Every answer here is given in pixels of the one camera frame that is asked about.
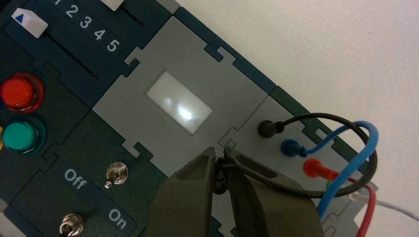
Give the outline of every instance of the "number 4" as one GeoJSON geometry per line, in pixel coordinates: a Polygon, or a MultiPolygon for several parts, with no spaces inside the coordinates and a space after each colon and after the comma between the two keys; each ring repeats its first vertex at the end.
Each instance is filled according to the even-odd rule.
{"type": "Polygon", "coordinates": [[[96,36],[96,40],[101,40],[102,36],[105,34],[106,30],[96,31],[94,35],[96,36]]]}

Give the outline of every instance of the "blue arrow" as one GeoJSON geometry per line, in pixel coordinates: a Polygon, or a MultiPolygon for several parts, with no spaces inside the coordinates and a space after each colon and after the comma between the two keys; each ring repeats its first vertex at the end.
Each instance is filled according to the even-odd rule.
{"type": "Polygon", "coordinates": [[[23,14],[19,15],[15,18],[18,22],[22,23],[23,22],[23,14]]]}

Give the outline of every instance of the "red cable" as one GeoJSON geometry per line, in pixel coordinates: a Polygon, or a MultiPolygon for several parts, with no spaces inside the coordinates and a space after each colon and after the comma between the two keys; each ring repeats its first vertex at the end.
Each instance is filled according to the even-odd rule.
{"type": "MultiPolygon", "coordinates": [[[[339,175],[338,172],[322,166],[322,163],[316,159],[308,159],[304,163],[303,170],[309,177],[316,178],[320,176],[330,181],[334,180],[339,175]]],[[[356,179],[353,178],[348,178],[348,180],[352,183],[356,182],[356,179]]],[[[377,195],[374,189],[368,185],[365,185],[364,188],[368,190],[370,197],[368,198],[367,211],[365,212],[364,219],[362,220],[362,224],[356,234],[356,237],[365,237],[371,220],[373,219],[374,209],[377,203],[377,195]]]]}
{"type": "MultiPolygon", "coordinates": [[[[353,178],[348,178],[348,180],[352,183],[356,181],[356,179],[353,178]]],[[[367,211],[365,212],[364,219],[362,220],[362,224],[359,227],[356,237],[364,237],[367,233],[368,227],[370,227],[371,220],[373,219],[374,209],[377,203],[377,195],[374,189],[369,185],[365,185],[364,188],[368,190],[370,197],[368,198],[367,211]]]]}

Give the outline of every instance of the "white cable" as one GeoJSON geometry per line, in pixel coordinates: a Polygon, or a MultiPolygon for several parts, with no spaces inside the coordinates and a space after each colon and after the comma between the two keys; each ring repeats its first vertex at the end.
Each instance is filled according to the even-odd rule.
{"type": "MultiPolygon", "coordinates": [[[[351,200],[354,200],[354,201],[361,201],[361,202],[365,202],[365,203],[368,202],[368,196],[361,195],[361,194],[359,194],[359,192],[351,193],[349,195],[349,197],[351,198],[351,200]]],[[[399,206],[396,206],[394,204],[388,203],[386,201],[377,200],[377,205],[380,205],[380,206],[386,207],[388,209],[398,211],[398,212],[400,212],[402,214],[405,214],[406,216],[408,216],[408,217],[410,217],[410,218],[412,218],[416,221],[419,221],[419,215],[416,215],[413,212],[411,212],[409,210],[406,210],[404,208],[401,208],[399,206]]]]}

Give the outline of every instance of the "blue cable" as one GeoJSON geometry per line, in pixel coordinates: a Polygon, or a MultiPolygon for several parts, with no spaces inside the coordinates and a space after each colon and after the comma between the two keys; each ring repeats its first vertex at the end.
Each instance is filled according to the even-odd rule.
{"type": "MultiPolygon", "coordinates": [[[[333,197],[339,191],[339,188],[347,181],[353,172],[355,172],[364,161],[374,152],[378,143],[378,130],[370,122],[366,121],[356,121],[354,122],[359,127],[366,128],[370,134],[368,142],[365,147],[359,152],[359,154],[340,172],[332,184],[326,189],[325,194],[320,200],[319,205],[317,206],[317,212],[319,213],[320,219],[324,216],[326,209],[328,208],[333,197]]],[[[342,126],[331,134],[329,134],[323,141],[321,141],[315,148],[305,151],[306,154],[312,154],[323,148],[329,141],[333,140],[339,134],[348,130],[347,126],[342,126]]]]}

